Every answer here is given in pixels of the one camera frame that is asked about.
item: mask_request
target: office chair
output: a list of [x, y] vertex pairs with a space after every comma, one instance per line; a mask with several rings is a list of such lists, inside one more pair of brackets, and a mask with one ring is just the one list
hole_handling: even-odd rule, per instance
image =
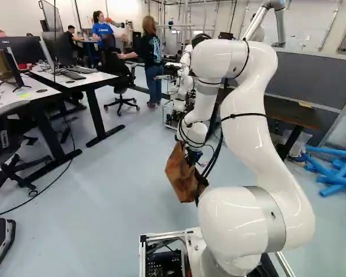
[[8, 119], [7, 116], [17, 114], [26, 107], [29, 101], [19, 101], [5, 107], [0, 108], [0, 188], [7, 179], [17, 181], [21, 188], [28, 188], [28, 196], [34, 197], [38, 194], [36, 186], [19, 177], [16, 172], [37, 166], [43, 162], [51, 161], [51, 156], [45, 156], [41, 159], [28, 163], [20, 163], [21, 158], [16, 154], [21, 147], [21, 143], [28, 137], [24, 133], [28, 132], [32, 127], [25, 126], [25, 122], [17, 119]]
[[119, 78], [113, 80], [114, 93], [118, 94], [119, 98], [115, 98], [114, 102], [104, 105], [104, 110], [108, 111], [108, 107], [119, 105], [116, 114], [120, 117], [122, 115], [121, 108], [124, 104], [126, 104], [128, 106], [135, 107], [136, 110], [139, 111], [140, 107], [137, 105], [137, 101], [135, 98], [125, 99], [122, 96], [128, 88], [134, 87], [134, 73], [137, 65], [132, 65], [130, 71], [129, 68], [125, 65], [124, 61], [118, 58], [116, 52], [120, 52], [120, 50], [115, 48], [114, 35], [104, 35], [103, 42], [104, 47], [100, 51], [100, 71], [120, 76]]

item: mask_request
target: jeans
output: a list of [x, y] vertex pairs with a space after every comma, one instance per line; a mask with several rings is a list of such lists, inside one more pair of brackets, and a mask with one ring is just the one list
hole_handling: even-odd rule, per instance
[[150, 66], [145, 68], [146, 82], [150, 90], [150, 103], [161, 101], [161, 79], [154, 80], [158, 75], [163, 75], [163, 66]]

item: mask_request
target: long hair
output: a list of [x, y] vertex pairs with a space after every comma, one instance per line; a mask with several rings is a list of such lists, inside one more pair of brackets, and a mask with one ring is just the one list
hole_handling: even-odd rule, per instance
[[97, 11], [93, 12], [92, 17], [93, 17], [93, 22], [94, 23], [99, 23], [99, 15], [100, 15], [100, 13], [102, 13], [101, 10], [97, 10]]
[[152, 16], [145, 16], [142, 21], [142, 28], [144, 30], [144, 33], [155, 35], [157, 27], [154, 18]]

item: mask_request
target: white desk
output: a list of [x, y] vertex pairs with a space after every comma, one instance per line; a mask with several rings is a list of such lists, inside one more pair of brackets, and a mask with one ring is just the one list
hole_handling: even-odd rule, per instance
[[116, 75], [111, 75], [103, 72], [95, 72], [90, 74], [81, 74], [86, 79], [83, 80], [72, 80], [65, 76], [55, 76], [42, 71], [40, 66], [35, 66], [31, 71], [32, 77], [38, 81], [56, 88], [57, 90], [63, 92], [64, 94], [69, 94], [72, 92], [85, 91], [87, 95], [88, 106], [91, 112], [93, 125], [97, 136], [86, 143], [87, 147], [92, 147], [95, 144], [101, 142], [102, 140], [110, 137], [114, 133], [124, 129], [125, 125], [118, 125], [111, 130], [105, 131], [103, 119], [101, 117], [99, 103], [97, 102], [95, 90], [106, 85], [112, 85], [112, 80], [118, 78]]
[[[47, 73], [47, 72], [44, 72], [39, 65], [36, 65], [34, 68], [32, 68], [31, 72], [35, 75], [41, 76], [43, 78], [46, 78], [46, 79], [54, 82], [54, 75]], [[94, 84], [94, 83], [98, 83], [98, 82], [108, 81], [108, 80], [111, 80], [113, 78], [118, 77], [116, 75], [112, 75], [112, 74], [108, 74], [108, 73], [104, 73], [104, 72], [95, 72], [95, 73], [90, 73], [90, 74], [79, 73], [79, 75], [82, 75], [86, 79], [72, 80], [71, 78], [68, 78], [66, 76], [58, 75], [58, 76], [55, 76], [55, 82], [59, 85], [66, 87], [66, 88], [77, 88], [77, 87], [81, 87], [81, 86], [88, 85], [88, 84]]]
[[[49, 98], [50, 101], [51, 98], [54, 98], [55, 100], [55, 98], [59, 97], [62, 92], [42, 84], [24, 74], [22, 74], [22, 79], [23, 83], [30, 86], [30, 88], [22, 87], [13, 92], [15, 87], [12, 85], [2, 84], [0, 86], [0, 108], [18, 101], [30, 101], [28, 112], [31, 113], [33, 118], [36, 120], [54, 159], [51, 163], [48, 163], [25, 178], [28, 182], [33, 182], [43, 175], [46, 175], [51, 170], [80, 155], [82, 151], [80, 149], [75, 149], [74, 151], [65, 154], [58, 140], [58, 135], [52, 128], [45, 114], [44, 102], [47, 100], [45, 100], [45, 98]], [[47, 91], [36, 92], [40, 89], [47, 89]]]
[[[14, 86], [9, 84], [2, 84], [0, 86], [0, 92], [3, 92], [0, 98], [0, 108], [18, 101], [28, 100], [33, 101], [40, 98], [49, 97], [61, 93], [56, 89], [48, 87], [24, 74], [22, 74], [23, 83], [30, 86], [31, 88], [22, 87], [17, 89], [15, 92]], [[40, 89], [47, 89], [46, 92], [36, 92]]]

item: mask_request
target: keyboard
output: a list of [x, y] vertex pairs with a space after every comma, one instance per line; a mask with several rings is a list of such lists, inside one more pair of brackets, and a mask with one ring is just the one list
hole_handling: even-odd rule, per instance
[[83, 77], [82, 75], [79, 75], [78, 73], [71, 72], [71, 71], [62, 71], [61, 75], [64, 75], [68, 78], [71, 78], [72, 80], [83, 80], [86, 79], [86, 77]]
[[72, 68], [68, 69], [69, 71], [77, 72], [77, 73], [83, 73], [83, 74], [90, 74], [90, 73], [95, 73], [97, 72], [96, 69], [91, 69], [91, 68], [83, 68], [81, 66], [74, 66]]

